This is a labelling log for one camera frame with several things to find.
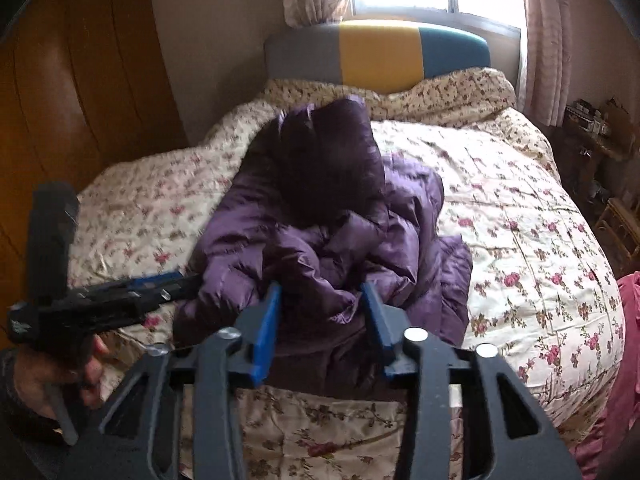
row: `human hand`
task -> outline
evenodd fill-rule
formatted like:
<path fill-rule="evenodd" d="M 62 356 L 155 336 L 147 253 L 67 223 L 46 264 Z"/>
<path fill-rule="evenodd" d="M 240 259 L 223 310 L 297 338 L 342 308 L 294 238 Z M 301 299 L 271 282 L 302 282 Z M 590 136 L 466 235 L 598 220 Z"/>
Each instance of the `human hand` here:
<path fill-rule="evenodd" d="M 97 335 L 94 336 L 94 352 L 84 366 L 84 387 L 82 402 L 92 410 L 98 408 L 100 398 L 100 378 L 104 373 L 98 357 L 109 353 L 107 345 Z M 14 365 L 14 386 L 20 400 L 38 415 L 56 418 L 44 391 L 45 384 L 71 384 L 80 379 L 79 371 L 70 370 L 48 354 L 36 352 L 28 346 L 21 346 Z"/>

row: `dark sleeve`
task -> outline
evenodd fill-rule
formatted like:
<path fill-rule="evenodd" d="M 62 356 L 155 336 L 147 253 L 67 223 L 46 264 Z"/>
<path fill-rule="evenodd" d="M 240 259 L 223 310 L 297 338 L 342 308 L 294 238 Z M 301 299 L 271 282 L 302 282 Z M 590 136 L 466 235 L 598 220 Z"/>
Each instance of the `dark sleeve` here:
<path fill-rule="evenodd" d="M 66 455 L 66 445 L 55 431 L 58 424 L 32 412 L 18 397 L 14 387 L 15 356 L 15 349 L 0 352 L 0 438 L 11 447 L 20 447 L 47 480 L 54 480 Z M 24 474 L 17 478 L 37 477 Z"/>

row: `purple jacket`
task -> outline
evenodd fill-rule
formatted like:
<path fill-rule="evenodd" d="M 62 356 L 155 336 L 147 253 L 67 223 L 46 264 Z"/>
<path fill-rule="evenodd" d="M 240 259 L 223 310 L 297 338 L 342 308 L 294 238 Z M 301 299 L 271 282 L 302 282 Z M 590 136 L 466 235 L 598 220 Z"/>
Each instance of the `purple jacket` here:
<path fill-rule="evenodd" d="M 442 180 L 381 156 L 357 98 L 281 114 L 252 141 L 198 241 L 198 298 L 175 315 L 177 345 L 196 344 L 283 288 L 269 383 L 335 397 L 386 397 L 359 311 L 376 285 L 415 326 L 459 346 L 472 259 L 460 236 L 438 237 Z"/>

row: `bed sheet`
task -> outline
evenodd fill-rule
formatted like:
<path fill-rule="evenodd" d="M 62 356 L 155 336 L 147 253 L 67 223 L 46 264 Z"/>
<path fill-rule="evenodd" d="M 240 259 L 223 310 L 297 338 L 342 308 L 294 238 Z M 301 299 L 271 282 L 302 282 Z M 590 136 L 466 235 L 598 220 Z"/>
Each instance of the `bed sheet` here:
<path fill-rule="evenodd" d="M 565 442 L 579 442 L 604 405 L 622 358 L 620 296 L 593 233 L 559 185 L 548 142 L 511 108 L 513 88 L 494 70 L 457 72 L 391 96 L 269 82 L 258 100 L 212 128 L 202 146 L 119 164 L 82 193 L 72 284 L 184 266 L 256 131 L 280 108 L 350 93 L 368 105 L 383 152 L 418 158 L 443 178 L 447 196 L 439 231 L 462 234 L 474 256 L 464 346 L 498 346 Z M 143 344 L 170 338 L 172 312 L 166 305 L 144 325 L 109 336 L 123 366 Z M 105 393 L 121 374 L 110 368 Z M 239 397 L 251 478 L 392 475 L 401 404 L 267 387 Z M 462 422 L 459 411 L 453 413 L 455 477 Z M 188 421 L 183 430 L 188 450 Z M 188 473 L 188 454 L 183 459 Z"/>

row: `pink cloth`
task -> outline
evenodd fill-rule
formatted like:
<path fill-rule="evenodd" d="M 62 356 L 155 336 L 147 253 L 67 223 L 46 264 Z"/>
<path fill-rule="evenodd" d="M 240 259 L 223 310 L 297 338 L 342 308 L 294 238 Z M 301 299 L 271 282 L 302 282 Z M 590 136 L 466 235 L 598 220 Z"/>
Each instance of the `pink cloth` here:
<path fill-rule="evenodd" d="M 640 272 L 618 280 L 625 313 L 625 350 L 609 400 L 587 438 L 574 449 L 584 480 L 593 480 L 640 418 Z"/>

